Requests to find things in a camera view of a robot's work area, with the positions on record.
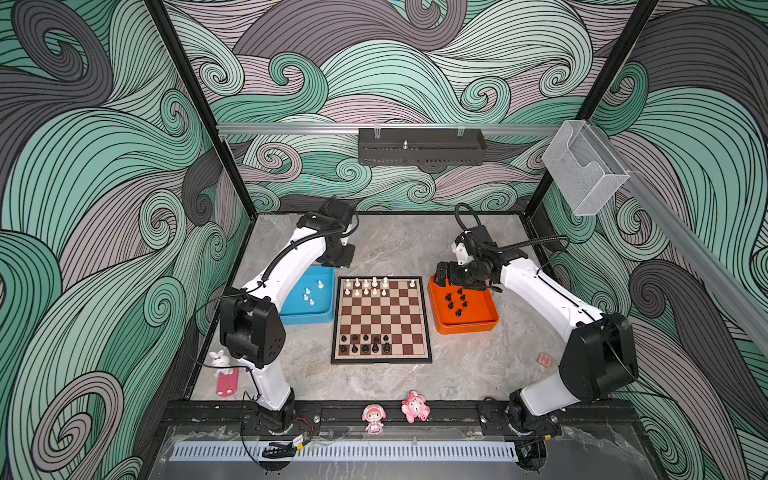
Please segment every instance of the chessboard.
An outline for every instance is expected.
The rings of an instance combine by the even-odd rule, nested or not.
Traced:
[[[422,278],[388,277],[386,295],[382,278],[367,292],[366,279],[360,277],[361,286],[354,286],[354,277],[339,278],[331,363],[432,363]],[[352,281],[348,293],[347,279]]]

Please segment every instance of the blue tray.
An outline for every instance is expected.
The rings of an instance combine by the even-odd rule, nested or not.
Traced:
[[[317,280],[322,280],[324,287],[317,288]],[[290,291],[280,319],[283,325],[306,325],[307,323],[328,323],[333,321],[333,293],[336,288],[336,271],[330,266],[311,266],[299,278],[296,286]],[[315,300],[310,305],[304,300],[304,293],[309,288],[310,298]]]

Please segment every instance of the orange plastic box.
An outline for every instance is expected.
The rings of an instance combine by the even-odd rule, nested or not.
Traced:
[[[477,290],[462,289],[459,287],[438,286],[429,279],[429,303],[432,305],[432,316],[435,318],[435,328],[442,335],[453,333],[488,332],[498,323],[498,312],[491,298],[490,290],[479,292]],[[454,304],[453,310],[448,308],[448,300],[445,297],[451,294]],[[467,307],[462,307],[461,295],[465,296]],[[462,315],[456,316],[456,310],[462,309]]]

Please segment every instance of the pink bear figurine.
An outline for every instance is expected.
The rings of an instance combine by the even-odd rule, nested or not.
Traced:
[[[402,407],[400,409],[406,414],[408,423],[413,423],[416,417],[422,422],[429,416],[429,407],[425,404],[427,398],[424,395],[419,395],[419,392],[411,390],[408,394],[408,399],[402,401]]]
[[[368,405],[362,411],[362,419],[368,422],[366,432],[370,433],[371,435],[375,435],[384,431],[384,424],[382,423],[382,419],[385,418],[386,413],[384,412],[384,409],[381,405],[376,403]]]

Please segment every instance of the patterned wallpaper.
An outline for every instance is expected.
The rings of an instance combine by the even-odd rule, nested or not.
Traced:
[[[647,24],[598,123],[768,312],[768,3],[673,6]],[[670,477],[765,479],[768,359],[738,319],[627,191],[596,217],[574,217],[555,187],[544,206],[538,234],[571,240],[548,245],[564,285],[631,319],[642,380],[674,399],[619,395]]]
[[[248,219],[179,85],[142,0],[0,2],[3,478],[135,478],[182,395]]]
[[[634,1],[166,0],[219,122],[559,124]],[[362,167],[355,137],[235,135],[259,210],[520,211],[548,139],[488,138],[480,167]]]

